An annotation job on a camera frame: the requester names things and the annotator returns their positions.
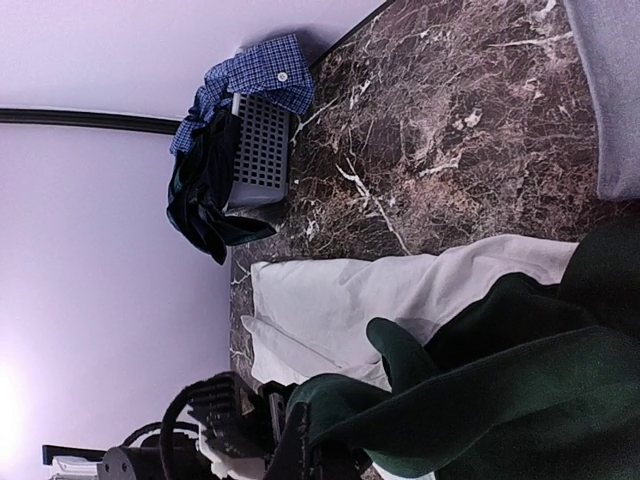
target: pile of clothes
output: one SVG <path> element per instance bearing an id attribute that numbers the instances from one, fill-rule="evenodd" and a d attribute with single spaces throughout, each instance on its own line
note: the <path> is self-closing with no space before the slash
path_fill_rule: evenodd
<path id="1" fill-rule="evenodd" d="M 233 186 L 241 120 L 230 112 L 234 93 L 263 95 L 303 115 L 313 101 L 311 73 L 295 35 L 250 47 L 213 67 L 171 145 L 176 163 L 167 215 L 173 226 L 219 264 L 227 246 L 275 233 L 268 223 L 225 214 Z"/>

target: dark trim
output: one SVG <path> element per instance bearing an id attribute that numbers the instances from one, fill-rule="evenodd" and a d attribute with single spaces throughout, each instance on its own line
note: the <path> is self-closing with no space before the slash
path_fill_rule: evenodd
<path id="1" fill-rule="evenodd" d="M 333 44 L 333 46 L 331 48 L 329 48 L 329 50 L 327 50 L 326 52 L 324 52 L 322 55 L 320 55 L 320 57 L 318 57 L 318 59 L 313 62 L 311 64 L 311 69 L 313 70 L 314 68 L 316 68 L 318 65 L 320 65 L 320 63 L 322 63 L 323 60 L 325 60 L 329 55 L 331 55 L 333 52 L 335 52 L 338 48 L 340 48 L 342 45 L 344 45 L 345 43 L 347 43 L 347 41 L 349 41 L 349 39 L 355 35 L 356 33 L 358 33 L 360 31 L 360 29 L 364 26 L 366 26 L 371 20 L 373 20 L 375 17 L 377 17 L 378 15 L 380 15 L 382 12 L 384 12 L 387 8 L 389 8 L 396 0 L 387 0 L 386 2 L 384 2 L 382 5 L 380 5 L 378 8 L 376 8 L 373 12 L 371 12 L 369 15 L 367 15 L 367 17 L 362 20 L 358 25 L 356 25 L 355 27 L 353 27 L 351 30 L 349 30 L 344 37 L 342 37 L 340 40 L 338 40 L 335 44 Z"/>
<path id="2" fill-rule="evenodd" d="M 175 135 L 180 126 L 176 120 L 163 118 L 29 108 L 0 108 L 0 123 L 106 128 L 160 135 Z"/>
<path id="3" fill-rule="evenodd" d="M 60 447 L 58 445 L 42 446 L 42 464 L 51 465 L 53 457 L 80 457 L 89 462 L 100 462 L 104 457 L 104 450 L 89 450 L 87 448 Z"/>

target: gray fabric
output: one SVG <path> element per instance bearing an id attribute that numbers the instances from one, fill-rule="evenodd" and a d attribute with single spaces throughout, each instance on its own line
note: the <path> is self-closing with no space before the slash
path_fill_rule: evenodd
<path id="1" fill-rule="evenodd" d="M 598 196 L 640 198 L 640 0 L 564 3 L 598 121 Z"/>

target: white plastic part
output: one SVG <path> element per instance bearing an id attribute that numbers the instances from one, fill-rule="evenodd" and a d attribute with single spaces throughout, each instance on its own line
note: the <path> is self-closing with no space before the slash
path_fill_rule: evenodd
<path id="1" fill-rule="evenodd" d="M 261 458 L 230 458 L 207 445 L 204 428 L 200 425 L 198 450 L 211 462 L 211 473 L 233 480 L 262 480 L 266 471 Z"/>
<path id="2" fill-rule="evenodd" d="M 52 480 L 97 480 L 98 463 L 80 457 L 53 457 L 49 472 Z"/>

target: dark green clothing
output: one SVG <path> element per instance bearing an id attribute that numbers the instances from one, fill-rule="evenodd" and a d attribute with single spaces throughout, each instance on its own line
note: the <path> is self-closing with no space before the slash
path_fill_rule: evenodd
<path id="1" fill-rule="evenodd" d="M 312 444 L 363 448 L 399 476 L 640 479 L 640 222 L 591 234 L 562 282 L 500 279 L 423 349 L 373 320 L 392 393 L 340 375 L 301 385 Z"/>

